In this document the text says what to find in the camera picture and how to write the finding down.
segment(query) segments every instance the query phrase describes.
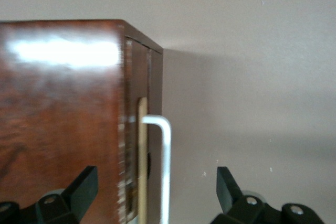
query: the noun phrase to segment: screw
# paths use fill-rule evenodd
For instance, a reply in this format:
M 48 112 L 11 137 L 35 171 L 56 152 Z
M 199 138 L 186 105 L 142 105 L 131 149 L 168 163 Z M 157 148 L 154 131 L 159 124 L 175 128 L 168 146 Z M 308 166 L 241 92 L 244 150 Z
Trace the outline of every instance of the screw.
M 297 215 L 303 215 L 303 210 L 302 210 L 302 208 L 301 207 L 298 207 L 298 206 L 291 206 L 290 207 L 290 210 L 292 210 L 292 212 L 294 213 L 294 214 L 297 214 Z
M 246 198 L 246 201 L 247 201 L 247 203 L 249 203 L 250 205 L 256 205 L 256 204 L 258 203 L 258 201 L 257 201 L 255 198 L 253 198 L 253 197 L 247 197 L 247 198 Z
M 12 205 L 11 203 L 4 203 L 2 206 L 0 206 L 0 212 L 8 210 L 11 205 Z
M 45 201 L 44 204 L 49 204 L 53 203 L 55 201 L 55 196 L 48 197 Z

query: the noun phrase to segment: wall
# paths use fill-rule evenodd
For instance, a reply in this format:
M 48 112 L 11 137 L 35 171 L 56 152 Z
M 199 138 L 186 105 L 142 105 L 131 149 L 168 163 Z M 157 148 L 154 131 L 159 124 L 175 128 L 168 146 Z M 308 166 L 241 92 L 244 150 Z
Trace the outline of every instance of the wall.
M 123 18 L 165 50 L 171 223 L 220 212 L 216 167 L 336 220 L 336 0 L 0 0 L 1 20 Z

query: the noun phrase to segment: wooden cabinet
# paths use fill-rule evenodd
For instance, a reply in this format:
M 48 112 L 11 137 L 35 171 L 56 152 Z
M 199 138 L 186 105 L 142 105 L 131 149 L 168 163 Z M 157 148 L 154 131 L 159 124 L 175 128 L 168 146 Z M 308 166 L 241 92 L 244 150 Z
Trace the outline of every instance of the wooden cabinet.
M 0 201 L 27 207 L 97 165 L 82 223 L 131 220 L 137 103 L 147 97 L 161 114 L 162 52 L 122 20 L 1 23 Z M 160 132 L 150 127 L 152 138 Z

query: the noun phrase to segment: silver screw head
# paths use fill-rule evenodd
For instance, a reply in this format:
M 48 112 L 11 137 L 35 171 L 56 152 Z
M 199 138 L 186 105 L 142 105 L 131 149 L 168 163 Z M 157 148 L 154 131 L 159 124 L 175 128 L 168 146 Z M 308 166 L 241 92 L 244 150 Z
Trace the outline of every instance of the silver screw head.
M 12 204 L 10 204 L 10 203 L 4 203 L 2 206 L 0 206 L 0 212 L 6 211 L 7 209 L 10 208 L 11 205 Z
M 44 204 L 53 203 L 54 201 L 55 201 L 55 197 L 50 196 L 50 197 L 46 198 L 46 200 L 44 201 Z
M 253 197 L 247 197 L 247 198 L 246 198 L 246 201 L 247 201 L 247 203 L 249 203 L 250 205 L 256 205 L 256 204 L 258 204 L 258 201 L 257 201 L 255 198 L 253 198 Z
M 301 207 L 292 205 L 292 206 L 290 207 L 290 210 L 291 210 L 294 214 L 297 214 L 297 215 L 303 215 L 303 210 L 302 210 Z

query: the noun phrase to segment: cabinet top edge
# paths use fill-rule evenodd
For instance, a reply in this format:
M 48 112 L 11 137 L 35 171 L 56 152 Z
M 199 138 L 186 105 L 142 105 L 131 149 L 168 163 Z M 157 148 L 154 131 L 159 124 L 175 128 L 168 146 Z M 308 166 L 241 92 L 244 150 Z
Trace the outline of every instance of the cabinet top edge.
M 101 23 L 106 25 L 115 25 L 120 29 L 120 36 L 131 38 L 140 44 L 157 51 L 158 53 L 163 53 L 163 48 L 154 42 L 151 38 L 140 32 L 134 26 L 129 24 L 123 19 L 65 19 L 65 20 L 0 20 L 1 25 L 11 25 L 11 26 L 46 26 L 48 23 L 53 24 L 53 26 L 61 25 L 78 25 L 84 26 L 85 24 Z

